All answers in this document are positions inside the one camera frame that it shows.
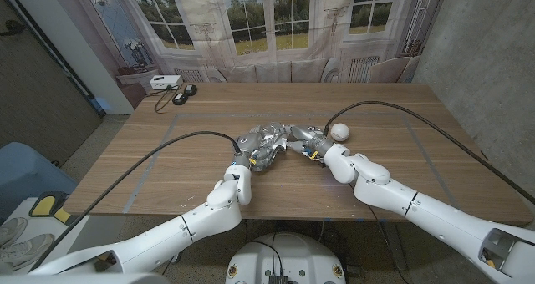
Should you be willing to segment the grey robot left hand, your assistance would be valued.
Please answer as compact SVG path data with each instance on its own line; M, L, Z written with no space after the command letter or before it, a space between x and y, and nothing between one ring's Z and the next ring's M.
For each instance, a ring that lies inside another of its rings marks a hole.
M237 165L251 171L264 171L271 164L272 148L263 140L261 133L247 133L237 138L238 154L234 161Z

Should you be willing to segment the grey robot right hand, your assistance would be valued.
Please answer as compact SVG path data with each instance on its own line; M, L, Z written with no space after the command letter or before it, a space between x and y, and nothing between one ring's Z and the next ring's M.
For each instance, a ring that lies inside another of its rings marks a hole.
M320 162L324 162L327 151L334 146L321 129L311 125L291 125L288 139L289 148Z

